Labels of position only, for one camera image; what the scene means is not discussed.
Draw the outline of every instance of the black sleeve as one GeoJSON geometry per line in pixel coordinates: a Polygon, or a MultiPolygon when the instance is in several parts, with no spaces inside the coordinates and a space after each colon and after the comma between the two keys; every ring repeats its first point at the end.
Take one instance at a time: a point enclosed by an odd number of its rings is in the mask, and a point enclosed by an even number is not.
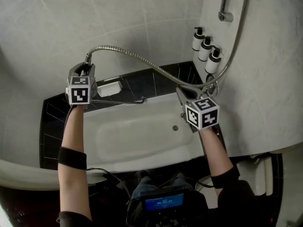
{"type": "Polygon", "coordinates": [[[269,226],[262,206],[246,181],[224,187],[218,197],[220,219],[233,226],[269,226]]]}
{"type": "Polygon", "coordinates": [[[92,227],[93,222],[86,216],[78,213],[62,211],[59,214],[57,222],[60,223],[60,227],[92,227]]]}

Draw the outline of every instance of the forearm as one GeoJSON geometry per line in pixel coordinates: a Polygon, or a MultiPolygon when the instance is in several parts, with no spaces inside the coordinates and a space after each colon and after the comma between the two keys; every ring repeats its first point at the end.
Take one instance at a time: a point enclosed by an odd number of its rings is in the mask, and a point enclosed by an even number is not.
{"type": "MultiPolygon", "coordinates": [[[[232,162],[214,131],[209,128],[204,129],[200,131],[200,135],[204,144],[211,176],[219,176],[232,169],[232,162]]],[[[222,189],[215,190],[219,196],[222,189]]]]}
{"type": "MultiPolygon", "coordinates": [[[[84,153],[83,106],[73,108],[67,120],[62,147],[84,153]]],[[[61,211],[83,214],[91,219],[86,170],[58,164],[61,211]]]]}
{"type": "MultiPolygon", "coordinates": [[[[67,120],[63,135],[62,147],[84,153],[83,144],[83,106],[73,108],[67,120]]],[[[87,182],[86,171],[58,165],[60,185],[87,182]]]]}

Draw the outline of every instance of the shower hose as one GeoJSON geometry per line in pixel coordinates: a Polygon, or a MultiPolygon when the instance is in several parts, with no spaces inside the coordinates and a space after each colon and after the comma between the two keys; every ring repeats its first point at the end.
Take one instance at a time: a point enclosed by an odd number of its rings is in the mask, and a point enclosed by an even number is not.
{"type": "Polygon", "coordinates": [[[249,1],[250,0],[244,0],[243,1],[243,6],[242,6],[242,12],[241,12],[241,17],[240,17],[240,21],[239,21],[239,26],[238,26],[238,30],[237,30],[237,34],[236,34],[236,38],[235,38],[235,42],[233,44],[233,48],[232,48],[232,52],[231,55],[225,65],[225,67],[222,69],[222,71],[212,80],[205,82],[203,84],[190,84],[187,82],[184,82],[174,76],[172,76],[171,74],[169,74],[167,71],[163,70],[162,68],[158,67],[157,65],[155,65],[154,63],[152,63],[151,61],[143,58],[142,56],[128,51],[126,49],[120,48],[120,47],[116,47],[116,46],[111,46],[111,45],[100,45],[100,46],[96,46],[93,47],[86,55],[86,59],[85,62],[86,63],[90,63],[91,61],[91,56],[92,53],[95,51],[102,51],[102,50],[107,50],[107,51],[115,51],[115,52],[119,52],[122,54],[126,54],[130,57],[133,57],[139,61],[142,61],[143,63],[145,63],[146,65],[150,66],[151,68],[155,69],[157,72],[159,72],[160,74],[162,74],[163,76],[167,77],[168,79],[180,84],[180,85],[185,85],[185,86],[190,86],[190,87],[197,87],[197,88],[204,88],[206,86],[210,86],[213,83],[215,83],[220,77],[222,77],[224,75],[224,73],[227,71],[227,69],[230,67],[232,60],[236,54],[239,42],[240,42],[240,38],[243,32],[243,28],[244,28],[244,23],[245,23],[245,18],[247,15],[247,10],[248,10],[248,6],[249,6],[249,1]]]}

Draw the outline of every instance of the bathtub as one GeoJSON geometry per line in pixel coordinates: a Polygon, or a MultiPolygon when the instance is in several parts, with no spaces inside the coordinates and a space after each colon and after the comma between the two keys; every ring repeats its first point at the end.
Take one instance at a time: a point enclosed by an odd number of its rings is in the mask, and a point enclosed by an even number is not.
{"type": "Polygon", "coordinates": [[[142,105],[117,105],[85,113],[88,168],[138,171],[203,156],[199,135],[180,117],[182,112],[173,93],[149,98],[142,105]]]}

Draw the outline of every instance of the black wrist band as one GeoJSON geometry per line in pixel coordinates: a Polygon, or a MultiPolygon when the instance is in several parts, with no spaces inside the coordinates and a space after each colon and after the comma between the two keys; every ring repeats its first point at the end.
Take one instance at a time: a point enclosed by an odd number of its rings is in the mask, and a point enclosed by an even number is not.
{"type": "Polygon", "coordinates": [[[58,163],[72,168],[86,170],[86,154],[73,149],[60,147],[58,163]]]}
{"type": "Polygon", "coordinates": [[[212,181],[214,188],[220,189],[224,188],[226,185],[230,184],[231,182],[235,182],[239,179],[240,173],[237,167],[233,167],[226,173],[223,173],[219,176],[212,176],[212,181]]]}

